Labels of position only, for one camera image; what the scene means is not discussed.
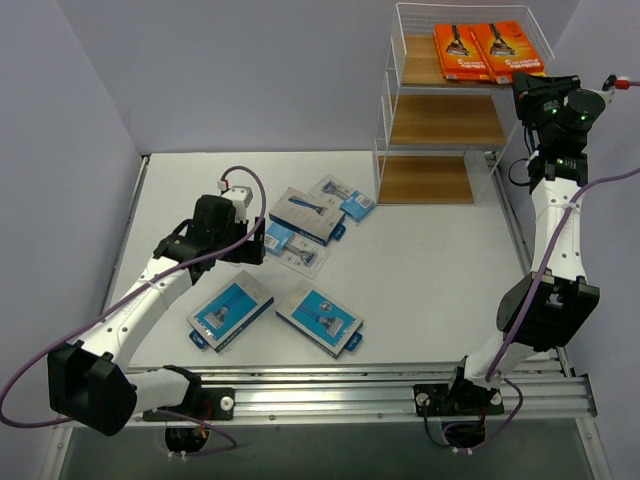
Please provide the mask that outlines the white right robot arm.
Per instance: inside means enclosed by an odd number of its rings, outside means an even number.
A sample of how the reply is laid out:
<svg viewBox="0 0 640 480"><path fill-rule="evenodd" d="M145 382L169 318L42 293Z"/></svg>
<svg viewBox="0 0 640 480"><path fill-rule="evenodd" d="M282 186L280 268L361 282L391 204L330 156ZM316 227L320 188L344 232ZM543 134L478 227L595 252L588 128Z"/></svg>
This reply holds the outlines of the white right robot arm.
<svg viewBox="0 0 640 480"><path fill-rule="evenodd" d="M535 213L529 272L501 299L496 333L455 366L446 384L417 385L422 416L497 415L500 386L521 363L564 347L599 303L582 263L580 215L588 184L584 152L594 122L611 103L618 78L599 89L578 76L517 73L512 92L529 150L526 187Z"/></svg>

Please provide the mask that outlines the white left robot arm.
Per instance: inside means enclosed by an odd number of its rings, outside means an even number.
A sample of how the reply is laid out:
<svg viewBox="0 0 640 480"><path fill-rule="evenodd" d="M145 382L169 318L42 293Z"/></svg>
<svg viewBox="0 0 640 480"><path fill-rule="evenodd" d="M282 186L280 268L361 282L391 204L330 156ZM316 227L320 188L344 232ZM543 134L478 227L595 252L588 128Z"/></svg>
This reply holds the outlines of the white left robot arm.
<svg viewBox="0 0 640 480"><path fill-rule="evenodd" d="M174 365L126 371L171 304L215 266L214 252L225 262L261 264L263 224L255 223L253 239L245 237L251 198L246 186L201 196L192 218L159 242L123 305L75 342L48 354L49 404L55 412L112 436L137 413L166 408L190 419L200 411L199 375Z"/></svg>

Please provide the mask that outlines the orange Gillette box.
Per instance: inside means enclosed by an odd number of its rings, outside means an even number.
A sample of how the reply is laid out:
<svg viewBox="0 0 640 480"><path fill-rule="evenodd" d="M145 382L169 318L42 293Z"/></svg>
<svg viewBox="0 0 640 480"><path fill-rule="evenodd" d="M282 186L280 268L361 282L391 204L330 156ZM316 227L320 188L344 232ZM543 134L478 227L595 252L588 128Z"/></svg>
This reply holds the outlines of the orange Gillette box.
<svg viewBox="0 0 640 480"><path fill-rule="evenodd" d="M447 81L490 82L491 76L472 38L469 24L436 24L433 40Z"/></svg>
<svg viewBox="0 0 640 480"><path fill-rule="evenodd" d="M545 75L542 57L517 21L472 25L471 37L495 83L510 84L515 73Z"/></svg>

